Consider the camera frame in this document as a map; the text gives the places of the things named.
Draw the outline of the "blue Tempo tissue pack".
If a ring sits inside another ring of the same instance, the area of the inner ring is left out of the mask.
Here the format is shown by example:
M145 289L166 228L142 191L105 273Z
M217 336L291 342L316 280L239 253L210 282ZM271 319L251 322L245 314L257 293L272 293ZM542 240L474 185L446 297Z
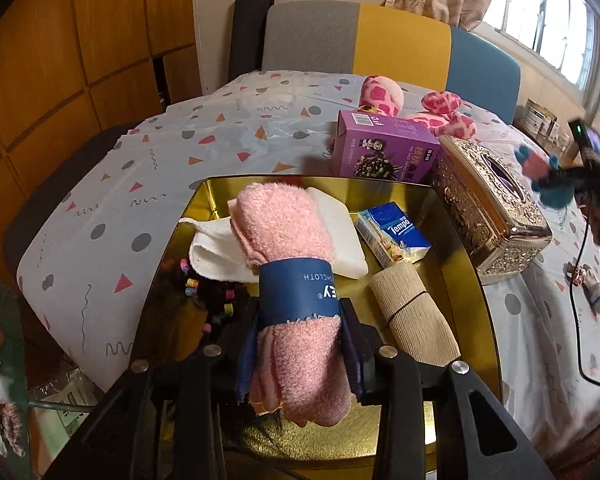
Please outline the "blue Tempo tissue pack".
M395 202L359 211L354 226L384 269L400 262L419 262L431 248Z

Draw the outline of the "ornate silver tissue box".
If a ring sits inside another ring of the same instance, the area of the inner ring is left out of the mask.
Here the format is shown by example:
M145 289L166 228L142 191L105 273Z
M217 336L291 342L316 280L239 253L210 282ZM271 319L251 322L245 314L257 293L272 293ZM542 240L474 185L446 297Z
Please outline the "ornate silver tissue box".
M524 272L553 233L541 208L505 162L469 139L440 136L432 187L449 211L480 281Z

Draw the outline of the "grey yellow blue chair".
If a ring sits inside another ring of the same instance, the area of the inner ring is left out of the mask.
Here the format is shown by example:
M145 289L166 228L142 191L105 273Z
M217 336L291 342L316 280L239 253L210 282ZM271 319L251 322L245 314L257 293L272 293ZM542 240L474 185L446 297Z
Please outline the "grey yellow blue chair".
M411 12L347 1L272 6L262 68L387 76L454 92L506 124L514 119L520 87L514 58L471 32Z

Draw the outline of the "dark bench seat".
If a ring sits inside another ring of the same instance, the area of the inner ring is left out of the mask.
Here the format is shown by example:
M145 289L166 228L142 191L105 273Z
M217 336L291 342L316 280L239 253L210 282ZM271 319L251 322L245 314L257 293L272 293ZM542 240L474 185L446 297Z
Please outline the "dark bench seat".
M133 128L129 122L97 133L65 160L24 203L3 237L3 256L13 278L17 278L22 256L50 214L114 148L114 144Z

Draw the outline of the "blue and pink plush toy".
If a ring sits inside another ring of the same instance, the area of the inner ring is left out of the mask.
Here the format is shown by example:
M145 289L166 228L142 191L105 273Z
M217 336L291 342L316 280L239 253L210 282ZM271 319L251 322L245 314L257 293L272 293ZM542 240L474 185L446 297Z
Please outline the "blue and pink plush toy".
M515 150L515 157L521 166L522 175L531 181L532 190L539 194L543 206L559 210L566 208L573 201L572 185L558 185L557 188L540 185L552 170L559 168L556 155L541 155L528 145L520 144Z

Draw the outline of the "purple snack box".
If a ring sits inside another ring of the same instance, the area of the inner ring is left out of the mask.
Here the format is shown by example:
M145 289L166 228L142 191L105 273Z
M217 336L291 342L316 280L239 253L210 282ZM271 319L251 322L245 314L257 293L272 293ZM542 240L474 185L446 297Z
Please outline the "purple snack box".
M420 183L439 150L438 139L418 122L340 110L332 172L343 178Z

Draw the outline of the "window with bars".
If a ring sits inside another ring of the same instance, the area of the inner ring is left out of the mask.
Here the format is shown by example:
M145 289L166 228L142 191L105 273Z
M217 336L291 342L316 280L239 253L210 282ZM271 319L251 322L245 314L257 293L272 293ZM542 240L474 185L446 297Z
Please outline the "window with bars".
M518 63L520 104L600 106L600 19L586 0L491 0L475 34Z

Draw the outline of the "wooden cabinet wall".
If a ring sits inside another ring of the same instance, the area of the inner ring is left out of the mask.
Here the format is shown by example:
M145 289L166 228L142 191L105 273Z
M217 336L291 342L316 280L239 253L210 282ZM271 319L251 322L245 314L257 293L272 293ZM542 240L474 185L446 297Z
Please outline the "wooden cabinet wall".
M0 18L0 281L9 223L62 162L200 92L193 0L15 0Z

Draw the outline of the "black rolled mat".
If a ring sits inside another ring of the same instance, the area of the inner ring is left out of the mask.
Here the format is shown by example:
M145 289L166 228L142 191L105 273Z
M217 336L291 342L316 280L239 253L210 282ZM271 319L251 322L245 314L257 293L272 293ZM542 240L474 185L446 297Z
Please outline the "black rolled mat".
M268 10L275 0L235 0L227 77L229 81L262 67Z

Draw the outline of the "white knitted cloth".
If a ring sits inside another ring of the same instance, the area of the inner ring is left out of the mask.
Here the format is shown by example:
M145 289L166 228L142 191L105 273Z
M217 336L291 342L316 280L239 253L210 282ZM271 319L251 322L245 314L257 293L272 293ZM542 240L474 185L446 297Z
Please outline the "white knitted cloth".
M368 273L368 265L358 232L347 206L317 188L307 188L332 237L335 262L332 270L336 275L359 280ZM195 227L188 250L189 262L197 274L220 282L257 283L258 278L246 265L242 248L230 229L230 218L198 221L184 217L178 224Z

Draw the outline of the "pink towel blue band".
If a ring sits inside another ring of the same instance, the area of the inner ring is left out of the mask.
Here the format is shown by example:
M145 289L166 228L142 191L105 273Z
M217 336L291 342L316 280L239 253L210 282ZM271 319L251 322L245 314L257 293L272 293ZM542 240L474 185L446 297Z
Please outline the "pink towel blue band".
M334 246L308 192L253 183L228 203L230 227L259 280L260 318L249 402L303 427L335 426L351 389L340 351Z

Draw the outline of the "green glass side table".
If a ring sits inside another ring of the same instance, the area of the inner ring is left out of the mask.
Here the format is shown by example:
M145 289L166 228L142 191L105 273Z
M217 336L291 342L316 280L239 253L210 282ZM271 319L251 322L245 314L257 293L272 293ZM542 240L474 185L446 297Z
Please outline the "green glass side table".
M19 456L4 436L0 407L0 436L6 442L6 456L0 454L0 479L30 480L34 478L34 473L30 455L28 386L20 307L16 293L1 283L0 330L4 334L4 342L0 347L0 373L8 379L9 401L15 404L20 423L17 444L22 449L22 455Z

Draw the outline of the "patterned white tablecloth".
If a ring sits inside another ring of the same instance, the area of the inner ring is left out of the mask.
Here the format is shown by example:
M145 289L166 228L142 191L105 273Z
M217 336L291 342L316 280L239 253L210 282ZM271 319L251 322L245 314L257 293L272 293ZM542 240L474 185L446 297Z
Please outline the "patterned white tablecloth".
M328 144L362 80L251 73L130 129L71 190L17 268L23 295L100 388L128 365L140 311L200 182L228 174L329 174ZM486 288L509 413L545 455L600 424L600 315L564 265L600 270L576 205L545 209L552 242Z

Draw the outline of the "black hair extension with beads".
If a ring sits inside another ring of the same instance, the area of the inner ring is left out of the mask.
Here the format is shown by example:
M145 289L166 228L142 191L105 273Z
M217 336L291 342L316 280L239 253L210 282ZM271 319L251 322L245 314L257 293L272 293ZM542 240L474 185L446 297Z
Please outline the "black hair extension with beads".
M185 296L204 314L204 334L211 334L215 328L242 322L250 299L244 283L204 278L194 270L193 263L187 258L181 258L178 266L184 275Z

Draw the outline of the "beige elastic bandage roll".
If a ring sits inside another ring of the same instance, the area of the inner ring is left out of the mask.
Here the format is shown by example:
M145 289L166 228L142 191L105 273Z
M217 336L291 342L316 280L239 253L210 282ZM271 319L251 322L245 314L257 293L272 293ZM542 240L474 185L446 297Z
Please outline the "beige elastic bandage roll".
M398 347L416 362L446 367L460 358L451 326L411 263L376 273L370 289Z

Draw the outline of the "white sock with blue band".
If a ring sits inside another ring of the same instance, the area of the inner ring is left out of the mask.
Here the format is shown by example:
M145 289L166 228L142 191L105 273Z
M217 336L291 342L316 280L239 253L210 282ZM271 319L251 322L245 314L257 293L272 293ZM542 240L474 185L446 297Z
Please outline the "white sock with blue band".
M590 266L583 267L582 287L591 310L600 315L600 279Z

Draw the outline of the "pink spotted plush toy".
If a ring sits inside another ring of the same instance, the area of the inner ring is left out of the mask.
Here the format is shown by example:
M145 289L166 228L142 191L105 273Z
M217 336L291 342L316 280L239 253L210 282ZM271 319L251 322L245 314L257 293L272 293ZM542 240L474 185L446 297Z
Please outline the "pink spotted plush toy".
M405 91L396 81L385 76L368 76L362 82L358 110L372 114L402 118L425 126L435 136L470 139L477 133L475 122L460 111L463 100L449 91L430 91L411 114L404 112Z

